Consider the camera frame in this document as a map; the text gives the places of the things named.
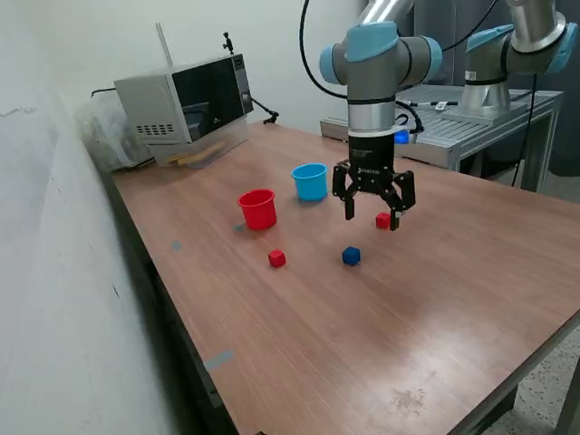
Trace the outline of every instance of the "black clamp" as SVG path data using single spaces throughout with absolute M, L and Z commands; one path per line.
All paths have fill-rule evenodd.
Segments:
M 263 120 L 264 125 L 276 124 L 276 121 L 278 121 L 278 116 L 280 116 L 280 114 L 277 111 L 274 112 L 270 118 L 268 118 L 267 120 Z
M 346 187 L 347 175 L 352 183 Z M 401 194 L 393 186 L 399 187 Z M 411 171 L 396 173 L 389 167 L 364 169 L 354 166 L 349 160 L 340 161 L 334 166 L 333 195 L 344 202 L 346 220 L 354 218 L 354 195 L 357 192 L 378 195 L 391 209 L 390 230 L 399 228 L 403 213 L 415 205 L 415 176 Z
M 232 43 L 232 40 L 229 39 L 229 32 L 224 32 L 224 38 L 226 38 L 226 43 L 224 43 L 222 47 L 224 47 L 224 50 L 229 50 L 229 53 L 233 55 L 234 44 Z

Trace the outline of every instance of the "red cube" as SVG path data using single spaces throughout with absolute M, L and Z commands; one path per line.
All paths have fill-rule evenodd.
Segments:
M 377 228 L 389 229 L 391 227 L 391 214 L 379 213 L 376 218 Z
M 268 259 L 270 260 L 270 266 L 276 269 L 286 264 L 286 256 L 279 249 L 268 254 Z

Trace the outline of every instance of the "metal table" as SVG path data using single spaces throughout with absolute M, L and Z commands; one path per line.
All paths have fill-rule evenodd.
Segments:
M 460 101 L 463 88 L 460 86 L 435 86 L 423 84 L 398 94 L 403 101 L 412 102 L 456 102 Z M 423 161 L 434 166 L 459 171 L 462 160 L 472 156 L 500 140 L 523 130 L 527 125 L 531 95 L 528 91 L 510 90 L 512 100 L 523 102 L 527 110 L 511 120 L 491 127 L 465 121 L 448 121 L 434 109 L 417 110 L 425 131 L 416 144 L 397 145 L 398 157 Z M 522 177 L 522 189 L 541 192 L 546 173 L 563 92 L 536 92 L 532 126 L 527 141 L 526 165 Z M 344 118 L 328 118 L 320 121 L 321 133 L 327 138 L 348 140 L 348 121 Z

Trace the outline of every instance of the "concrete floor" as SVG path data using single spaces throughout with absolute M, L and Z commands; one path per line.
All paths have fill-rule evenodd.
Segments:
M 504 173 L 497 181 L 511 184 L 513 174 L 513 170 Z M 559 178 L 548 174 L 543 193 L 550 197 L 580 203 L 580 178 Z M 486 430 L 485 435 L 552 433 L 562 410 L 578 355 L 580 355 L 580 328 L 571 333 L 520 383 L 514 410 Z

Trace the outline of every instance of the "cable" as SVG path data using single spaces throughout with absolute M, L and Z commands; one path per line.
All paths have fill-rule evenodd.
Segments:
M 413 130 L 410 130 L 409 133 L 410 134 L 423 133 L 425 131 L 425 128 L 423 127 L 423 122 L 421 121 L 421 118 L 419 117 L 417 112 L 406 102 L 397 100 L 396 103 L 398 106 L 402 107 L 405 111 L 408 111 L 415 120 L 415 128 Z
M 534 115 L 534 103 L 536 102 L 536 90 L 537 90 L 537 74 L 534 74 L 534 83 L 532 84 L 532 102 L 529 108 L 529 116 L 527 117 L 526 133 L 524 134 L 524 140 L 522 142 L 522 148 L 519 151 L 519 159 L 517 159 L 516 173 L 514 174 L 514 179 L 511 182 L 511 187 L 516 186 L 517 174 L 519 173 L 519 167 L 521 166 L 522 159 L 526 153 L 527 147 L 527 136 L 529 135 L 529 129 L 532 125 L 532 117 Z
M 413 102 L 411 101 L 411 107 L 433 107 L 441 104 L 442 102 L 447 103 L 448 106 L 459 106 L 459 101 L 429 101 L 429 102 Z
M 395 118 L 395 122 L 398 120 L 403 120 L 403 122 L 398 125 L 407 125 L 407 122 L 409 122 L 409 115 L 407 113 L 401 113 L 397 118 Z
M 444 48 L 443 49 L 443 52 L 448 52 L 449 50 L 454 49 L 458 45 L 461 45 L 461 44 L 465 43 L 475 33 L 475 31 L 479 29 L 479 27 L 483 24 L 483 22 L 486 21 L 486 19 L 488 18 L 489 14 L 491 14 L 491 11 L 493 10 L 493 8 L 498 4 L 498 1 L 499 0 L 493 0 L 493 2 L 491 3 L 491 5 L 489 5 L 488 11 L 483 15 L 483 17 L 479 20 L 479 22 L 476 24 L 476 26 L 473 27 L 473 29 L 471 29 L 471 31 L 468 34 L 466 34 L 465 36 L 463 36 L 456 43 L 453 43 L 449 47 Z
M 346 95 L 332 92 L 332 91 L 324 88 L 323 85 L 320 84 L 316 80 L 316 78 L 313 76 L 312 71 L 310 71 L 310 67 L 308 66 L 308 61 L 306 60 L 306 53 L 305 53 L 305 21 L 306 21 L 306 12 L 308 11 L 308 4 L 310 4 L 310 0 L 304 0 L 304 5 L 302 6 L 302 14 L 300 16 L 300 33 L 298 35 L 298 40 L 300 43 L 300 57 L 302 58 L 302 65 L 304 66 L 304 69 L 306 70 L 306 74 L 308 74 L 308 77 L 310 78 L 312 83 L 314 83 L 314 85 L 318 89 L 320 89 L 322 92 L 324 92 L 332 97 L 346 100 L 347 99 Z

